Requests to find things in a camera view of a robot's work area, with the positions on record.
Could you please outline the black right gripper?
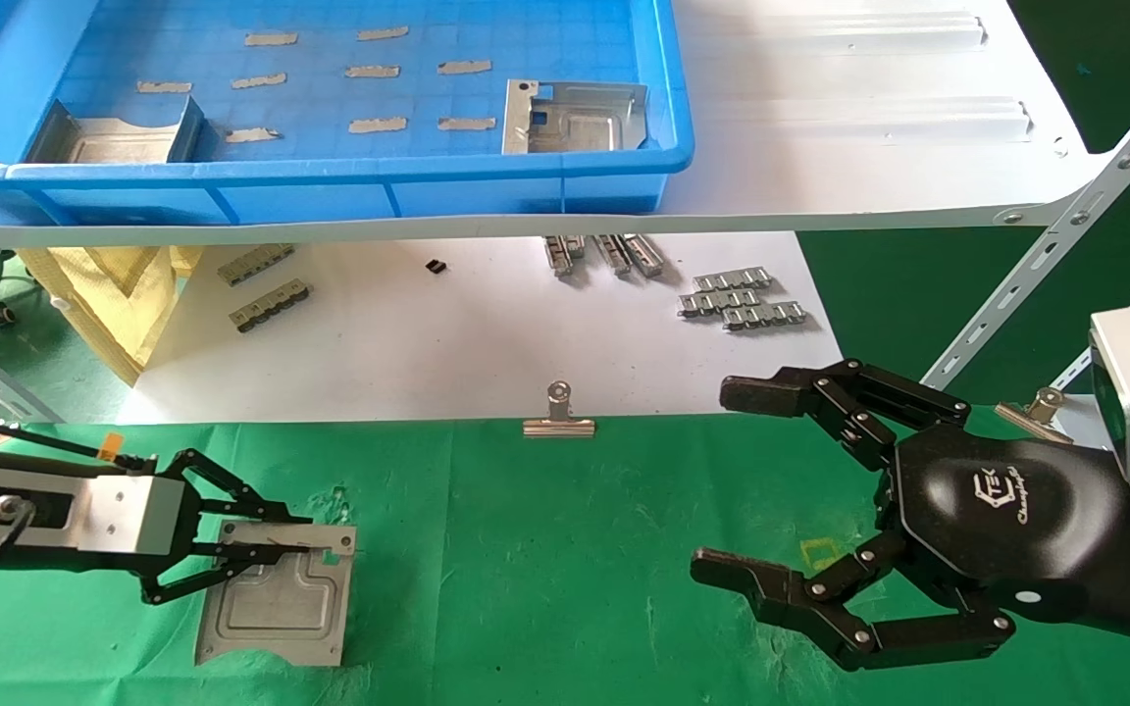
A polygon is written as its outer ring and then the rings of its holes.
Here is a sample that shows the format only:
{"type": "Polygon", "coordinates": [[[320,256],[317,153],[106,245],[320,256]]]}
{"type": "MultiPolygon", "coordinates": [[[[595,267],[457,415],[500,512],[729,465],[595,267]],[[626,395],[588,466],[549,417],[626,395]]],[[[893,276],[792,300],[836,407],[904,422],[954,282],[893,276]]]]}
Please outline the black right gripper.
{"type": "Polygon", "coordinates": [[[758,624],[799,633],[857,672],[990,657],[1016,631],[999,608],[1046,624],[1090,616],[1095,564],[1130,499],[1106,451],[976,436],[959,429],[967,402],[859,359],[782,367],[771,378],[730,376],[719,406],[807,417],[862,468],[893,468],[899,525],[929,563],[929,579],[950,589],[949,615],[869,624],[847,610],[860,591],[907,567],[898,532],[871,537],[812,577],[697,549],[692,578],[745,598],[758,624]],[[922,432],[898,443],[883,419],[922,432]]]}

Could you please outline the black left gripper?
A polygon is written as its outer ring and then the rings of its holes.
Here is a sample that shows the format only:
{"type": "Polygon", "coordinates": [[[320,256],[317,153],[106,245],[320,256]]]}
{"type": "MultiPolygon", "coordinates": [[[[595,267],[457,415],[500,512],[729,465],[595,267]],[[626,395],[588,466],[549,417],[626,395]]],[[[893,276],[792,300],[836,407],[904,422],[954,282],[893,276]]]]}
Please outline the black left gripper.
{"type": "Polygon", "coordinates": [[[299,544],[195,542],[200,513],[310,526],[286,502],[266,499],[254,486],[197,448],[176,453],[159,477],[113,473],[44,474],[0,469],[0,570],[122,570],[139,576],[144,604],[162,605],[212,589],[257,566],[273,567],[299,544]],[[202,499],[192,473],[224,493],[202,499]],[[180,559],[207,557],[214,566],[160,582],[180,559]]]}

